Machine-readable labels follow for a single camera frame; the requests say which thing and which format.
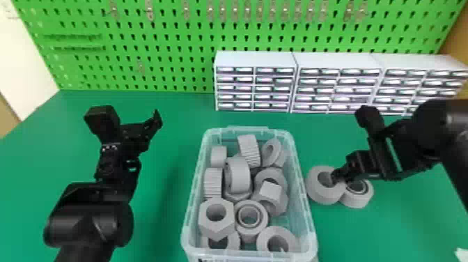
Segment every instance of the black robotic arm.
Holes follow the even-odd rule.
[[[91,107],[84,120],[101,141],[95,182],[69,184],[44,229],[44,241],[59,247],[56,262],[105,262],[133,234],[129,202],[150,140],[162,127],[157,110],[143,123],[121,125],[112,106]]]
[[[397,181],[442,163],[468,210],[468,100],[429,100],[411,118],[387,127],[375,107],[362,106],[354,115],[368,133],[370,149],[347,155],[330,183]]]

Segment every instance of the green pegboard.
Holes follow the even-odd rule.
[[[320,22],[323,1],[13,3],[61,89],[211,93],[217,50],[437,53],[466,0],[368,0],[360,22],[364,0],[347,22],[348,0],[328,0]]]

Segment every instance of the green table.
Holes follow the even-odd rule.
[[[365,149],[353,116],[214,111],[212,95],[61,91],[0,141],[2,261],[52,261],[57,249],[42,242],[47,216],[65,186],[92,181],[100,143],[83,115],[113,105],[123,123],[146,120],[154,108],[164,127],[141,156],[132,200],[135,229],[112,261],[185,261],[180,229],[203,133],[227,125],[289,130],[302,172],[317,164],[340,166]],[[401,183],[375,181],[363,210],[310,201],[321,261],[457,261],[468,248],[468,215],[442,167]]]

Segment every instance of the plastic storage bin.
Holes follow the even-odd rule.
[[[225,145],[228,147],[228,156],[232,156],[238,152],[236,138],[242,134],[256,135],[260,146],[268,139],[276,137],[288,152],[288,158],[283,167],[290,190],[288,210],[285,215],[271,218],[269,225],[284,226],[294,233],[299,239],[300,252],[259,252],[252,247],[250,247],[252,250],[207,249],[200,247],[201,233],[197,223],[198,207],[203,200],[203,172],[210,166],[211,148],[220,144]],[[317,236],[313,226],[293,136],[287,131],[271,130],[267,127],[227,127],[207,130],[201,142],[200,154],[198,155],[180,242],[190,262],[317,261]]]

